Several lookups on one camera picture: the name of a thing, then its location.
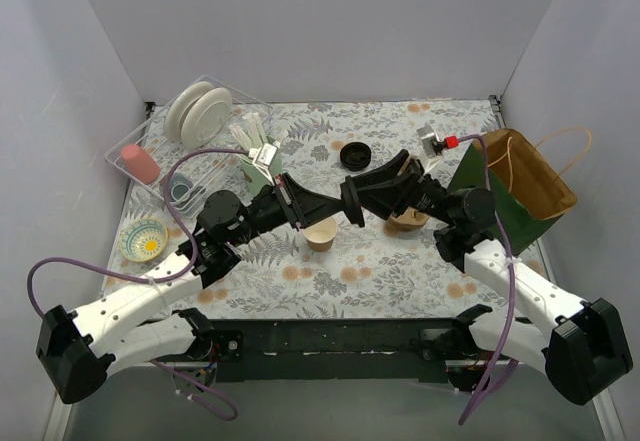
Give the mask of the brown paper coffee cup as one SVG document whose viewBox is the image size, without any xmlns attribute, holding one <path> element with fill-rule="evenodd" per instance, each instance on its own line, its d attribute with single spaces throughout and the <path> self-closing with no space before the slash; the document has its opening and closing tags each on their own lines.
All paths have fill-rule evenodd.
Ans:
<svg viewBox="0 0 640 441">
<path fill-rule="evenodd" d="M 324 252 L 331 248 L 337 229 L 336 220 L 329 217 L 305 228 L 302 233 L 310 249 Z"/>
</svg>

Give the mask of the black coffee cup lid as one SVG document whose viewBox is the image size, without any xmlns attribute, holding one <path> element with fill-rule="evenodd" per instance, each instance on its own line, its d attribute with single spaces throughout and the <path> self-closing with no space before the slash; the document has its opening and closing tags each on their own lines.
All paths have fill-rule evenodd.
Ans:
<svg viewBox="0 0 640 441">
<path fill-rule="evenodd" d="M 351 176 L 346 176 L 344 182 L 340 185 L 342 210 L 353 225 L 360 228 L 365 226 L 364 215 L 361 203 L 359 201 L 356 186 Z"/>
</svg>

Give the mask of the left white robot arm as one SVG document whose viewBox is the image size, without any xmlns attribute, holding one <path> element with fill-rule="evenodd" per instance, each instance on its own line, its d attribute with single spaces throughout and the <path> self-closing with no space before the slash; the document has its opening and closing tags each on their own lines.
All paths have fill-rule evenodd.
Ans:
<svg viewBox="0 0 640 441">
<path fill-rule="evenodd" d="M 109 376 L 142 362 L 169 355 L 200 361 L 220 353 L 224 342 L 199 310 L 178 310 L 163 321 L 154 315 L 233 270 L 237 246 L 284 224 L 310 227 L 354 204 L 347 193 L 313 193 L 288 174 L 248 205 L 229 190 L 211 194 L 187 241 L 145 276 L 90 304 L 43 314 L 36 356 L 62 402 L 84 400 Z"/>
</svg>

